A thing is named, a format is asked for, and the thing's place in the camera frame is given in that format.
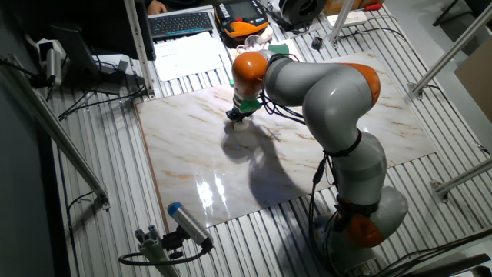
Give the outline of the person's bare hand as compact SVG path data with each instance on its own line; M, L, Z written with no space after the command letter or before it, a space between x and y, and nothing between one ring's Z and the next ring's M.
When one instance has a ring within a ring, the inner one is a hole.
M149 15L157 15L168 11L166 6L159 0L145 0L145 5Z

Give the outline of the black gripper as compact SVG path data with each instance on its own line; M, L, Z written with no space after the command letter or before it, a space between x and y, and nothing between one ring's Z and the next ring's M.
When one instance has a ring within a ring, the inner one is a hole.
M242 122L250 116L250 113L242 114L238 110L232 109L226 111L226 116L230 122L235 122L235 119L239 119L239 122Z

